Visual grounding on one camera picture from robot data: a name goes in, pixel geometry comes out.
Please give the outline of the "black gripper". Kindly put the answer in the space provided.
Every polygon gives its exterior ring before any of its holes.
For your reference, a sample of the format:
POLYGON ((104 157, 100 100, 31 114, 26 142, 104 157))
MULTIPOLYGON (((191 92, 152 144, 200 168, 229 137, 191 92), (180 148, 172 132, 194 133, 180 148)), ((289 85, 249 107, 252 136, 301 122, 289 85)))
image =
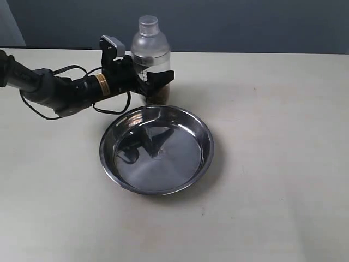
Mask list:
POLYGON ((102 63, 100 87, 104 96, 116 96, 128 91, 135 91, 145 97, 157 94, 162 88, 175 79, 175 72, 146 72, 147 79, 136 75, 131 56, 102 63))

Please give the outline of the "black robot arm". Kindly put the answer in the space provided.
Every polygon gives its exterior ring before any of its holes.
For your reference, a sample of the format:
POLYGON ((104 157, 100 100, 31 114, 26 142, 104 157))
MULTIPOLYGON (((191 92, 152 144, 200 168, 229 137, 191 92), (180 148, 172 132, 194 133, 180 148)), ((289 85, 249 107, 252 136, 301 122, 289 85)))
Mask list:
POLYGON ((99 101, 132 92, 145 97, 158 93, 175 78, 173 70, 149 72, 142 81, 136 72, 131 56, 117 59, 113 50, 103 51, 101 73, 87 73, 76 80, 59 74, 74 69, 75 65, 60 70, 30 70, 15 61, 14 56, 1 51, 1 87, 17 88, 25 104, 34 102, 52 109, 57 119, 74 115, 99 101))

